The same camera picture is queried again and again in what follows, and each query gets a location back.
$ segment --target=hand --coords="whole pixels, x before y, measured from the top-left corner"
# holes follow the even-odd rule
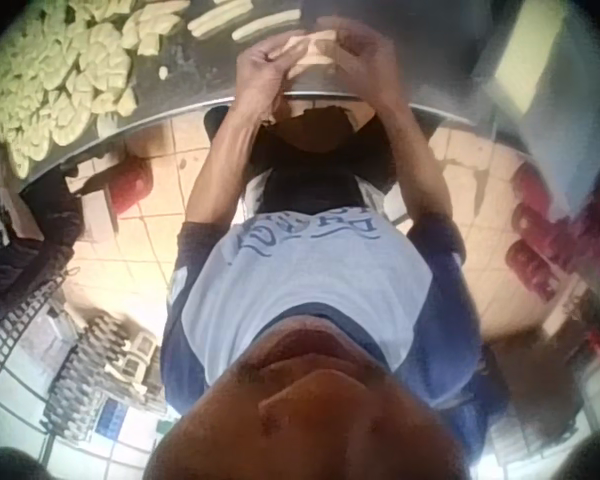
[[[292,36],[303,33],[295,30],[275,35],[240,54],[234,110],[256,120],[263,120],[272,113],[283,93],[287,73],[307,53],[309,41],[301,41],[279,52]]]
[[[404,105],[405,88],[393,42],[355,20],[323,17],[319,30],[335,30],[337,40],[316,42],[318,50],[333,59],[339,76],[376,111]]]

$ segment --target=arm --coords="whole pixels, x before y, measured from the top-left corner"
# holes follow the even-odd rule
[[[270,114],[282,93],[283,79],[305,55],[308,42],[296,44],[274,60],[271,57],[299,33],[292,31],[270,37],[238,57],[236,100],[193,186],[185,212],[187,222],[214,224],[225,229],[231,225],[244,189],[245,167],[262,119]]]
[[[337,42],[318,42],[318,48],[334,60],[349,88],[376,110],[387,131],[411,218],[417,222],[429,213],[450,217],[449,189],[403,96],[392,42],[352,20],[325,17],[318,25],[338,32]]]

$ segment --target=man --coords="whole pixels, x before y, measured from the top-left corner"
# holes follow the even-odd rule
[[[480,355],[449,191],[391,42],[353,21],[318,26],[337,30],[337,42],[318,47],[377,119],[355,148],[303,162],[261,122],[306,42],[274,59],[291,32],[238,59],[236,100],[215,136],[207,122],[214,138],[172,278],[162,375],[184,416],[146,478],[466,474],[431,409],[467,384]],[[360,152],[374,141],[377,158],[364,160],[380,167],[367,168]],[[229,229],[252,178],[256,215]],[[406,238],[365,200],[392,178],[414,221]]]

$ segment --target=lips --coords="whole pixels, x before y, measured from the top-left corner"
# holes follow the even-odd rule
[[[354,365],[360,363],[332,334],[320,330],[295,330],[281,337],[255,366],[262,369],[274,363],[311,354],[333,357]]]

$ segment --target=fingers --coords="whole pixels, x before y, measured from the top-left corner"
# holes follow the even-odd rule
[[[358,70],[359,60],[355,55],[347,52],[344,48],[332,40],[317,40],[316,48],[324,56],[333,60],[337,67],[347,73]]]
[[[289,50],[282,52],[280,56],[272,63],[280,70],[286,72],[307,54],[307,51],[309,50],[309,43],[310,40],[308,38],[301,40]]]
[[[336,16],[321,17],[316,21],[316,24],[320,29],[332,29],[338,32],[346,32],[354,36],[377,38],[380,35],[378,32],[371,27],[366,26],[364,23],[358,22],[357,20],[351,20],[349,18]]]
[[[256,43],[250,48],[250,50],[257,50],[268,55],[276,50],[282,49],[282,47],[286,45],[291,37],[301,36],[304,34],[304,30],[291,30],[290,32],[280,33]]]

